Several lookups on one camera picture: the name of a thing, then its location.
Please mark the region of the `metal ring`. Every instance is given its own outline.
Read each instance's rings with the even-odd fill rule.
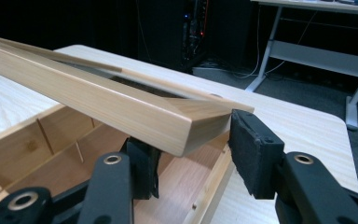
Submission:
[[[307,165],[313,164],[313,159],[311,157],[304,156],[304,155],[295,155],[295,160]]]
[[[38,197],[38,194],[33,191],[24,192],[11,200],[7,208],[12,211],[19,211],[31,206],[34,202],[36,202]]]
[[[108,156],[103,160],[103,162],[108,165],[113,165],[119,163],[120,161],[121,161],[120,156]]]

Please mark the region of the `white desk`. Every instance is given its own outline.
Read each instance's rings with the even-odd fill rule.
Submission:
[[[337,117],[97,49],[72,46],[59,51],[91,61],[125,67],[123,73],[131,74],[130,78],[137,76],[134,71],[143,67],[143,72],[147,76],[138,78],[140,82],[149,86],[172,89],[178,93],[181,90],[202,91],[253,106],[255,114],[285,142],[286,152],[304,151],[318,157],[343,187],[358,192],[348,133],[345,123]],[[11,100],[11,96],[15,95],[20,97]],[[31,117],[38,113],[37,111],[56,104],[45,97],[40,97],[38,93],[29,92],[28,89],[0,77],[0,123],[5,119],[10,120],[0,125],[0,132],[25,119],[20,115],[12,115],[24,113],[27,114],[25,117]],[[40,107],[35,109],[33,106],[28,106],[29,103],[17,103],[24,99]],[[22,106],[12,111],[14,105]],[[256,201],[249,197],[241,178],[232,172],[223,197],[211,219],[213,223],[276,223],[278,220],[273,204],[273,201]]]
[[[246,88],[247,91],[254,91],[265,78],[265,69],[269,57],[289,61],[292,63],[301,63],[308,66],[318,67],[329,71],[334,71],[354,77],[358,77],[358,56],[338,53],[330,50],[315,49],[296,44],[285,43],[274,40],[281,17],[283,7],[295,7],[311,10],[322,10],[332,12],[342,12],[358,14],[358,6],[351,6],[337,2],[324,1],[290,1],[290,0],[255,0],[260,4],[277,6],[278,12],[272,27],[263,62],[257,78]],[[351,130],[357,130],[357,103],[358,89],[352,97],[347,97],[346,102],[346,124]]]

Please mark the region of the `desk leg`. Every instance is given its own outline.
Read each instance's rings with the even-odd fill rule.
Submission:
[[[272,26],[272,31],[271,34],[269,35],[269,41],[267,43],[266,51],[264,52],[263,62],[261,63],[257,78],[246,88],[246,91],[255,91],[255,89],[257,89],[257,87],[261,84],[264,78],[266,78],[264,73],[266,71],[267,63],[269,62],[269,53],[271,52],[272,43],[275,38],[275,33],[278,28],[278,23],[279,23],[279,19],[281,18],[281,14],[282,14],[282,7],[278,7],[278,11],[275,16],[275,21]]]
[[[358,129],[357,103],[358,103],[358,88],[352,97],[350,96],[347,97],[345,123],[347,124],[347,128],[353,131]]]

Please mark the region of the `gray carpet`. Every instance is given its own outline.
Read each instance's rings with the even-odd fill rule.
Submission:
[[[193,75],[240,89],[245,89],[255,79],[255,77],[238,78],[239,74],[222,71],[220,70],[221,67],[215,64],[209,63],[207,66],[201,66],[203,67],[193,69]],[[341,77],[331,77],[331,74],[321,76],[321,71],[318,71],[318,75],[313,75],[309,73],[301,74],[293,72],[293,70],[282,70],[278,69],[276,73],[269,75],[255,92],[345,119],[346,97],[352,95],[354,90],[345,83],[340,82],[343,79],[343,75],[340,75]],[[348,134],[358,176],[358,131],[348,131]]]

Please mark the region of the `wooden box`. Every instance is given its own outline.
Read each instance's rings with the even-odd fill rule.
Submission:
[[[128,136],[64,105],[0,133],[0,200],[43,186],[57,195],[87,179],[96,159],[120,150]],[[231,161],[223,134],[190,155],[163,153],[160,198],[134,204],[135,223],[200,222]]]

